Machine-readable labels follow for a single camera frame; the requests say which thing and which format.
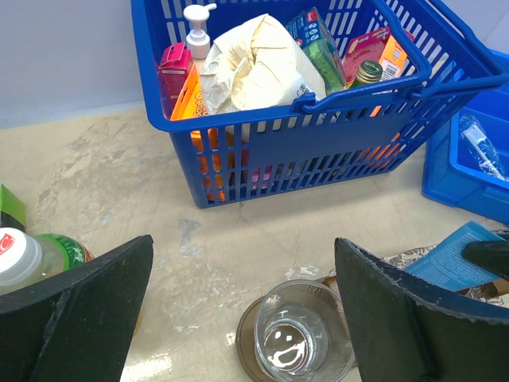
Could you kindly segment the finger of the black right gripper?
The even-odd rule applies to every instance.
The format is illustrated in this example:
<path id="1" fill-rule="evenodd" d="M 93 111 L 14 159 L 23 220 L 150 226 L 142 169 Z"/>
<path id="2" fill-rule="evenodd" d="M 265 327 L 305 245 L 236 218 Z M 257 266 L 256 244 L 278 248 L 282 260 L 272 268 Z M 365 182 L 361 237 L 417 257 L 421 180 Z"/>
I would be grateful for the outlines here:
<path id="1" fill-rule="evenodd" d="M 462 257 L 505 281 L 509 276 L 508 234 L 501 241 L 481 241 L 466 245 Z"/>

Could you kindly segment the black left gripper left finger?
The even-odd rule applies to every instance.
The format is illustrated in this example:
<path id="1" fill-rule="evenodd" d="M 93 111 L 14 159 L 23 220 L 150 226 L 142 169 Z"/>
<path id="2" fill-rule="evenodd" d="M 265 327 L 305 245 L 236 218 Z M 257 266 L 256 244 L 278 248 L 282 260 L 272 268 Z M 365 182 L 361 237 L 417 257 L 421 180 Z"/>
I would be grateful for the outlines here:
<path id="1" fill-rule="evenodd" d="M 3 381 L 118 381 L 153 265 L 138 236 L 1 297 Z"/>

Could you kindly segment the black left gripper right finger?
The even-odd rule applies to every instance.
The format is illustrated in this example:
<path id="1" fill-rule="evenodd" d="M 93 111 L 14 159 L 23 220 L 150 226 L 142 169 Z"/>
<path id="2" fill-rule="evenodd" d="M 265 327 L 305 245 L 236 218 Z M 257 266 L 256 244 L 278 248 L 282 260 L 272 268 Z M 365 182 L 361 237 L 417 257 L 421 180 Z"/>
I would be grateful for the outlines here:
<path id="1" fill-rule="evenodd" d="M 506 381 L 508 310 L 334 244 L 336 279 L 363 381 Z"/>

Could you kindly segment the blue toothpaste tube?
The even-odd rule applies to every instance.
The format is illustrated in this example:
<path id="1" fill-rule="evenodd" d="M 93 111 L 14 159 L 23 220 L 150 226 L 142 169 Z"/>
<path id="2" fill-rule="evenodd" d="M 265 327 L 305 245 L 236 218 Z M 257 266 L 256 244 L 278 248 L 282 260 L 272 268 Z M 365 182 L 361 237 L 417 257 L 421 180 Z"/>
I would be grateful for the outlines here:
<path id="1" fill-rule="evenodd" d="M 470 263 L 461 255 L 468 244 L 488 241 L 504 243 L 505 239 L 471 220 L 404 271 L 452 292 L 496 281 L 498 276 Z"/>

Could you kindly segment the clear acrylic toothbrush holder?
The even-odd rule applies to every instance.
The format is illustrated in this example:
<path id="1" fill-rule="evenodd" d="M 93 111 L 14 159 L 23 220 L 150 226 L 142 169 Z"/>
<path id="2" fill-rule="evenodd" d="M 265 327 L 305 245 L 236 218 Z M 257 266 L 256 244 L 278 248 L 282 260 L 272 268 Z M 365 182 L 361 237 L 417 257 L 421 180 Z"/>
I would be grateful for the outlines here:
<path id="1" fill-rule="evenodd" d="M 414 248 L 397 255 L 383 257 L 383 260 L 386 263 L 402 270 L 417 260 L 427 256 L 434 248 L 435 245 L 423 248 Z M 327 277 L 319 279 L 319 282 L 333 289 L 336 293 L 339 292 L 336 281 L 336 271 L 334 269 L 329 272 Z M 476 301 L 508 308 L 508 282 L 503 279 L 493 283 L 477 286 L 475 288 L 459 291 L 459 294 Z"/>

